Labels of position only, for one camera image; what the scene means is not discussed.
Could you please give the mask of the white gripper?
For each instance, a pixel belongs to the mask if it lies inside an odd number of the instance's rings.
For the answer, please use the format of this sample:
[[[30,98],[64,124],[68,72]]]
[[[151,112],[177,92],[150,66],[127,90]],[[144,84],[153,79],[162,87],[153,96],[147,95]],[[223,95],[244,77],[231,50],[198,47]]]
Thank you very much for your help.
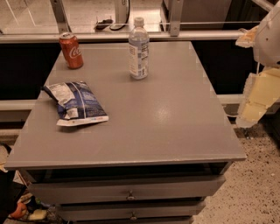
[[[243,89],[244,99],[238,108],[236,125],[251,128],[280,98],[280,2],[250,30],[241,28],[242,35],[235,41],[239,47],[253,47],[254,59],[264,69],[259,74],[251,73]]]

